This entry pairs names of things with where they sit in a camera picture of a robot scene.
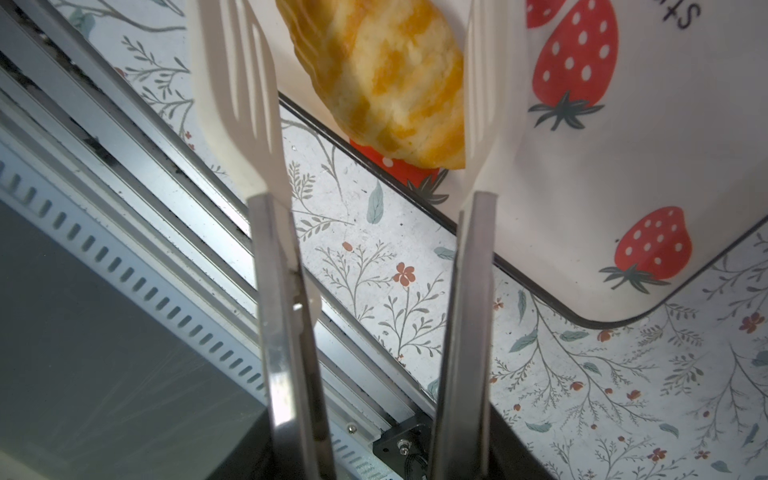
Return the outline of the white strawberry tray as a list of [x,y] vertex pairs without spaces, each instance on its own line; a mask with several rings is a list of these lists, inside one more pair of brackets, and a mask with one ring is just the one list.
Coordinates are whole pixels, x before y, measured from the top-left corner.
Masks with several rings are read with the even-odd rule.
[[[280,89],[351,140],[277,2],[254,7]],[[431,172],[426,201],[453,219],[493,191],[497,253],[569,319],[651,312],[766,220],[765,2],[430,2],[463,54],[466,165]]]

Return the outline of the cream slotted tongs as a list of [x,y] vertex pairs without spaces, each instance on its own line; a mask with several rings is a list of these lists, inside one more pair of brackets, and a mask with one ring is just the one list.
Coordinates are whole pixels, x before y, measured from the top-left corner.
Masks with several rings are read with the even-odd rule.
[[[274,61],[245,1],[192,1],[193,88],[211,150],[247,204],[269,410],[215,470],[217,479],[336,475],[308,291],[291,212]],[[431,479],[544,479],[547,471],[490,402],[497,198],[461,212],[452,272]]]

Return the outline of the large oval striped loaf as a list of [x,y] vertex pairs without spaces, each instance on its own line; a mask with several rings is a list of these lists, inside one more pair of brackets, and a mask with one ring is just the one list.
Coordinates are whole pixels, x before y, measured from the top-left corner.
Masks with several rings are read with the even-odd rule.
[[464,62],[430,1],[279,1],[298,62],[355,143],[423,169],[464,168]]

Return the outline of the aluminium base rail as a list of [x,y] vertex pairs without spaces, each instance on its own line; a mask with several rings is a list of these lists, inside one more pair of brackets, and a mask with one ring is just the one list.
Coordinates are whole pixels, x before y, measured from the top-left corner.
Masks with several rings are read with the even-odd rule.
[[1,5],[1,475],[282,479],[181,3]]

